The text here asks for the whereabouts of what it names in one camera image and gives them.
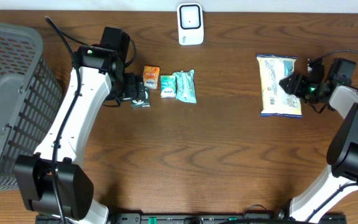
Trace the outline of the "dark green round-logo packet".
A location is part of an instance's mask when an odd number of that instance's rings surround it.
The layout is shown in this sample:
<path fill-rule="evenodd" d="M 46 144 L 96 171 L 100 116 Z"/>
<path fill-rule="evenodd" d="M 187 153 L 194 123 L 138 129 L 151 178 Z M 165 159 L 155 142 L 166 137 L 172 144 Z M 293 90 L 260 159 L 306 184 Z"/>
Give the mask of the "dark green round-logo packet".
<path fill-rule="evenodd" d="M 150 107 L 150 93 L 149 93 L 149 89 L 145 88 L 145 98 L 142 100 L 132 100 L 131 108 L 137 109 L 137 108 L 149 108 L 149 107 Z"/>

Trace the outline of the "mint green pouch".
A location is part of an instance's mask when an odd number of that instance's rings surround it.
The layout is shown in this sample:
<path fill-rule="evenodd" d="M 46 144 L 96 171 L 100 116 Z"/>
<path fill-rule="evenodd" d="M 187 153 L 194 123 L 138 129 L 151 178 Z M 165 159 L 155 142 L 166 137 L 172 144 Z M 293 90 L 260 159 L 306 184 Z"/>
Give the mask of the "mint green pouch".
<path fill-rule="evenodd" d="M 177 100 L 185 103 L 197 103 L 194 74 L 194 70 L 190 70 L 189 72 L 180 71 L 173 73 L 177 80 Z"/>

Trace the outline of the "green tissue pack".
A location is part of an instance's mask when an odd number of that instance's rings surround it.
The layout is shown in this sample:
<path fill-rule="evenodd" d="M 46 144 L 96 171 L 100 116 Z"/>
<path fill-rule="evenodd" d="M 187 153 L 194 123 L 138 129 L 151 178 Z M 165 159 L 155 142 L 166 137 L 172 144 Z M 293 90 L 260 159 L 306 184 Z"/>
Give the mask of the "green tissue pack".
<path fill-rule="evenodd" d="M 162 98 L 175 98 L 177 93 L 176 76 L 162 75 L 160 77 Z"/>

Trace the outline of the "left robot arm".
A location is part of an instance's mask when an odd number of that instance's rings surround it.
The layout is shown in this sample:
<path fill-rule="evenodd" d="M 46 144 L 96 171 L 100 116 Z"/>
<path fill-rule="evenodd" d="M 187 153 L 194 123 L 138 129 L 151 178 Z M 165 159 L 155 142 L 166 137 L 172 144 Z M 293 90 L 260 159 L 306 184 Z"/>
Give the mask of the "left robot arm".
<path fill-rule="evenodd" d="M 143 78 L 125 71 L 134 45 L 122 29 L 105 27 L 99 44 L 72 53 L 70 86 L 53 124 L 33 155 L 20 155 L 14 165 L 27 210 L 59 223 L 107 223 L 109 209 L 94 199 L 94 185 L 82 169 L 85 147 L 103 103 L 119 107 L 147 96 Z"/>

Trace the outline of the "orange tissue pack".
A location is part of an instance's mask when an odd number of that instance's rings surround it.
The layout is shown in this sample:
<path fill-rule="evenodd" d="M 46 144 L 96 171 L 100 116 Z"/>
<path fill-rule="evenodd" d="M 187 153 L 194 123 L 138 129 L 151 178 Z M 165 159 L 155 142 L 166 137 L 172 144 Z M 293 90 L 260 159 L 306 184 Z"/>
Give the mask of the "orange tissue pack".
<path fill-rule="evenodd" d="M 145 66 L 143 71 L 144 86 L 156 90 L 158 88 L 158 78 L 160 67 Z"/>

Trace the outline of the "cream snack bag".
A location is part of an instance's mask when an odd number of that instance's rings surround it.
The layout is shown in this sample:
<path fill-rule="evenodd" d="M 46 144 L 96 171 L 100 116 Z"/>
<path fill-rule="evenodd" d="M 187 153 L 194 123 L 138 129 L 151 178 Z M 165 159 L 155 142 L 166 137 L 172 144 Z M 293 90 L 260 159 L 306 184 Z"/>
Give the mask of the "cream snack bag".
<path fill-rule="evenodd" d="M 262 90 L 262 117 L 302 118 L 300 100 L 284 92 L 279 81 L 294 72 L 297 56 L 257 54 Z"/>

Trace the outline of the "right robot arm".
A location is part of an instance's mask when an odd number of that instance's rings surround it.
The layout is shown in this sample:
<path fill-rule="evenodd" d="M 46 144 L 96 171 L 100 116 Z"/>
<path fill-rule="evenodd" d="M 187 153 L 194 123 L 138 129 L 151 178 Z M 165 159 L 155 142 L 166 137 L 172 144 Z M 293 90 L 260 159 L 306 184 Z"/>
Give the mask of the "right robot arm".
<path fill-rule="evenodd" d="M 341 199 L 358 190 L 358 89 L 351 85 L 355 69 L 355 62 L 335 58 L 325 72 L 319 58 L 309 61 L 310 76 L 294 73 L 280 80 L 285 93 L 312 105 L 322 103 L 344 121 L 329 145 L 323 172 L 279 210 L 278 219 L 318 223 Z"/>

